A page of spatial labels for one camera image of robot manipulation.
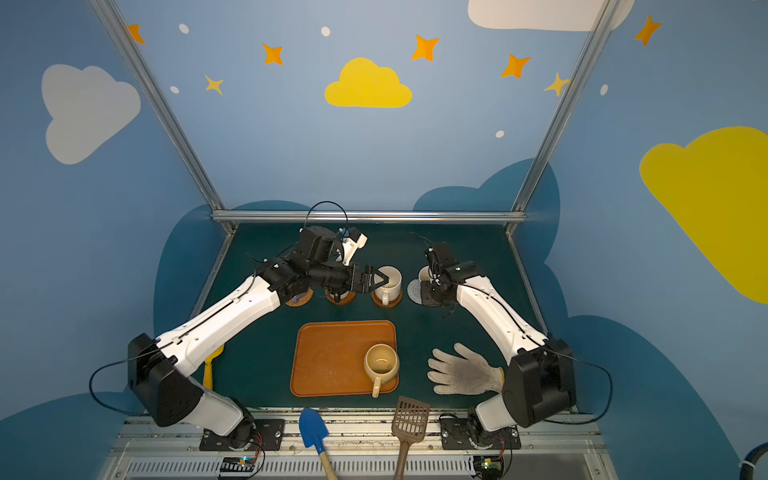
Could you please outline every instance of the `mug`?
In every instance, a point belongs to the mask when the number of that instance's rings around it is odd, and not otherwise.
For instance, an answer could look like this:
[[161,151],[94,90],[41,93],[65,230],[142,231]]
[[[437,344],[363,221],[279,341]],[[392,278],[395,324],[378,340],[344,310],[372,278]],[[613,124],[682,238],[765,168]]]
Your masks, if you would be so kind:
[[379,398],[379,390],[383,383],[387,383],[395,378],[400,369],[400,359],[397,358],[397,352],[386,343],[377,343],[366,352],[362,359],[362,367],[366,370],[366,375],[373,380],[374,399]]
[[419,270],[419,282],[429,282],[432,279],[430,273],[432,272],[429,271],[429,265]]
[[[389,302],[394,302],[395,299],[400,296],[402,275],[400,274],[400,271],[393,266],[383,266],[379,268],[379,271],[389,277],[389,282],[373,291],[376,294],[376,297],[382,301],[382,305],[387,306],[389,305]],[[375,275],[373,279],[375,283],[382,280],[383,278],[378,275]]]

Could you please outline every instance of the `yellow cloud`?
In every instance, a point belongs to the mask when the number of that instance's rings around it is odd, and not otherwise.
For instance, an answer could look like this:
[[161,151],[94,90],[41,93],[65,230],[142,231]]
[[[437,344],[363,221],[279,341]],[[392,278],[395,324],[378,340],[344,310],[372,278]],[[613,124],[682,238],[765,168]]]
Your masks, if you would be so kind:
[[768,135],[728,127],[657,145],[640,175],[733,288],[768,303]]
[[394,70],[379,67],[368,58],[350,60],[339,81],[326,87],[326,101],[337,107],[403,107],[412,96]]

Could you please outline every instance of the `wooden tray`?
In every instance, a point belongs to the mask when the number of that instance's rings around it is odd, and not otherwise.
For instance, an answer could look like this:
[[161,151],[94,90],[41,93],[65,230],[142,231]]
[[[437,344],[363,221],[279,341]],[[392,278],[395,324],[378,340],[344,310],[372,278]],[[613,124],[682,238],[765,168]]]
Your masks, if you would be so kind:
[[[296,339],[290,391],[298,397],[370,395],[373,381],[362,367],[362,358],[377,343],[397,351],[392,322],[307,323]],[[396,376],[382,385],[380,393],[397,388],[398,380]]]

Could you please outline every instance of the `white knit glove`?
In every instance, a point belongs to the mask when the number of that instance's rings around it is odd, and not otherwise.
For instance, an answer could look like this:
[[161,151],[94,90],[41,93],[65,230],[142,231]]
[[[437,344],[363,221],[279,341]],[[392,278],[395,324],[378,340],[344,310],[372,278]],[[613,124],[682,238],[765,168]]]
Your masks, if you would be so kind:
[[453,349],[464,358],[449,355],[438,349],[432,351],[432,355],[438,360],[429,359],[428,364],[437,372],[430,371],[427,377],[434,383],[442,384],[435,385],[435,393],[480,395],[488,390],[502,392],[504,370],[501,367],[491,367],[482,355],[472,352],[461,343],[454,344]]

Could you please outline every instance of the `blue shovel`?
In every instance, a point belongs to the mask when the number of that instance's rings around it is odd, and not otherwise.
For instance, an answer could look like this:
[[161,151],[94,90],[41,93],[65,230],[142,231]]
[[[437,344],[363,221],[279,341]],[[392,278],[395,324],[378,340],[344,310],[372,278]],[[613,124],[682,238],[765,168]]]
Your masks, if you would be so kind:
[[339,480],[333,471],[331,461],[328,459],[326,448],[323,446],[323,439],[328,436],[328,428],[323,423],[320,414],[312,409],[302,410],[299,417],[299,431],[304,440],[304,446],[307,448],[314,446],[317,454],[320,455],[320,461],[323,463],[328,480]]

